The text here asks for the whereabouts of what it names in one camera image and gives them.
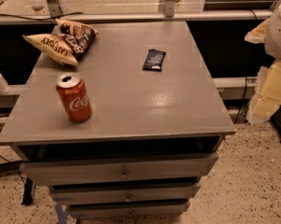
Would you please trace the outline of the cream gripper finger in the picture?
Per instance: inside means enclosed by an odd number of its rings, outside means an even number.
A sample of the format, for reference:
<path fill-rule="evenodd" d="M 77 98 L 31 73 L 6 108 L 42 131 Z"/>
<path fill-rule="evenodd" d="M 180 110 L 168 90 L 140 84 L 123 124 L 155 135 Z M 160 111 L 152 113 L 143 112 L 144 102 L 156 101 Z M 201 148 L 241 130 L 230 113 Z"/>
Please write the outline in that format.
<path fill-rule="evenodd" d="M 254 125 L 261 124 L 281 106 L 281 60 L 276 60 L 258 72 L 255 93 L 251 98 L 246 120 Z"/>
<path fill-rule="evenodd" d="M 265 43 L 266 29 L 269 23 L 269 19 L 266 19 L 260 23 L 257 27 L 252 29 L 245 35 L 245 41 L 253 44 Z"/>

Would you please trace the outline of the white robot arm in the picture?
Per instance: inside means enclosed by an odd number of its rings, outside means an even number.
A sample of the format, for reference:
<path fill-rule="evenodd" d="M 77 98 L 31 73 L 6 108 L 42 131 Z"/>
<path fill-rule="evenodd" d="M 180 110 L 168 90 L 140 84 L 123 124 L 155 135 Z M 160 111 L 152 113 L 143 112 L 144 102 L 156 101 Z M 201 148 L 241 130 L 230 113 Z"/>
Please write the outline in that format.
<path fill-rule="evenodd" d="M 245 41 L 263 43 L 265 52 L 274 58 L 269 68 L 259 70 L 255 94 L 246 114 L 250 124 L 260 124 L 269 120 L 281 106 L 281 3 L 269 19 L 246 34 Z"/>

